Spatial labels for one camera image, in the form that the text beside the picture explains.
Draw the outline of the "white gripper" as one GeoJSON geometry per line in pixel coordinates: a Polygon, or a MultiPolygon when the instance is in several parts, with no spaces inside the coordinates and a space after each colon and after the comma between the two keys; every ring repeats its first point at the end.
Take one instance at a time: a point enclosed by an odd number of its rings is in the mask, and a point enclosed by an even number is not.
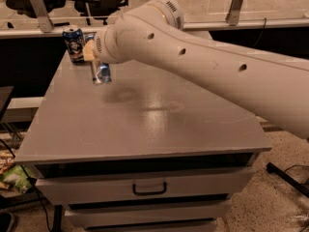
{"type": "Polygon", "coordinates": [[[83,47],[85,61],[98,59],[107,64],[117,64],[122,61],[122,56],[113,35],[113,27],[105,26],[95,34],[95,40],[89,40],[83,47]]]}

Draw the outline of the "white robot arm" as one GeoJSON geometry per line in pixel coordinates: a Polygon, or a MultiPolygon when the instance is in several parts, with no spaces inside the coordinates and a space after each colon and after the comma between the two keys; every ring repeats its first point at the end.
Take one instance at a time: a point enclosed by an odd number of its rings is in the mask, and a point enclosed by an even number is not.
{"type": "Polygon", "coordinates": [[[302,139],[309,139],[309,61],[183,31],[176,0],[151,0],[104,26],[87,61],[135,60],[176,74],[302,139]]]}

